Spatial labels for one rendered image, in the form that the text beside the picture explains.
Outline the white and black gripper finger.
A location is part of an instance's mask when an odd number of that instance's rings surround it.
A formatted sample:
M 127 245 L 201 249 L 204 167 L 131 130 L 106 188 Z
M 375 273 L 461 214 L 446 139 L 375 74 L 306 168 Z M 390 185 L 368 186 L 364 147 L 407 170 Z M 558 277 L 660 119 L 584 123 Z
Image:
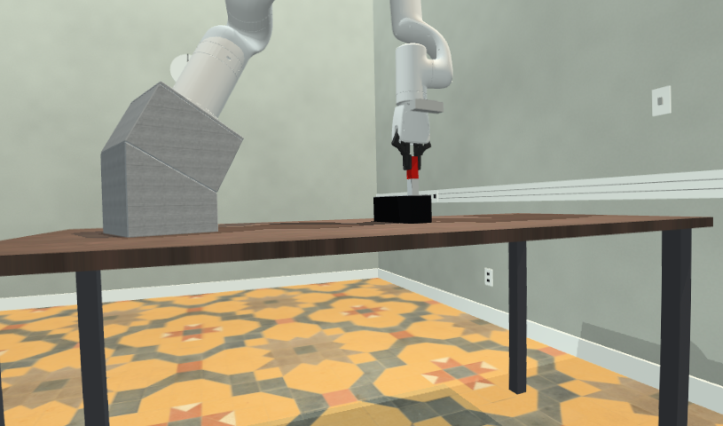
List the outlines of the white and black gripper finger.
M 398 132 L 396 131 L 395 136 L 393 137 L 393 140 L 391 142 L 391 145 L 396 147 L 399 150 L 399 152 L 401 153 L 401 155 L 403 155 L 403 170 L 411 170 L 412 169 L 412 155 L 410 154 L 410 143 L 401 141 L 401 144 L 399 143 L 399 136 L 398 136 Z
M 431 144 L 430 144 L 430 142 L 428 142 L 427 144 L 424 144 L 424 145 L 423 144 L 416 145 L 416 144 L 417 143 L 413 143 L 413 155 L 418 157 L 418 170 L 420 170 L 421 156 L 423 155 L 425 150 L 427 150 L 431 147 Z

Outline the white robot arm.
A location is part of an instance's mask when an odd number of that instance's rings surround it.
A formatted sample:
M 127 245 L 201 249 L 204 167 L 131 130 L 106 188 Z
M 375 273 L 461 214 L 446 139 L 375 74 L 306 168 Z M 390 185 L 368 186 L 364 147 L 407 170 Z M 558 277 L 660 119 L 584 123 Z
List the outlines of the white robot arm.
M 206 32 L 173 89 L 218 118 L 248 60 L 271 39 L 274 1 L 225 0 L 226 26 Z M 420 0 L 390 0 L 390 12 L 395 38 L 406 43 L 396 49 L 396 105 L 407 103 L 410 111 L 442 113 L 444 102 L 427 99 L 427 89 L 443 89 L 452 83 L 447 42 L 422 20 Z

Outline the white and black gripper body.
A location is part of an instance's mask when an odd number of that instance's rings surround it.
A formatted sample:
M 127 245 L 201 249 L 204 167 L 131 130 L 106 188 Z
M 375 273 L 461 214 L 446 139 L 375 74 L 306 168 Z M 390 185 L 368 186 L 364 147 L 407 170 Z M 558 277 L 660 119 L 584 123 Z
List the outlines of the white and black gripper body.
M 430 138 L 428 113 L 410 111 L 410 104 L 401 104 L 395 107 L 392 123 L 392 140 L 398 132 L 401 141 L 417 144 L 427 144 Z M 401 140 L 402 139 L 402 140 Z

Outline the red and grey square pin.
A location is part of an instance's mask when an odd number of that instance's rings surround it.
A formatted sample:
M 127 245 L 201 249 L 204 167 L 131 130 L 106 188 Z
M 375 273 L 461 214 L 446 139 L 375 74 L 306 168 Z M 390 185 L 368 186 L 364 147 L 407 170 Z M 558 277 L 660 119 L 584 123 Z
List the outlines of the red and grey square pin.
M 419 195 L 418 157 L 412 156 L 412 169 L 406 171 L 407 195 Z

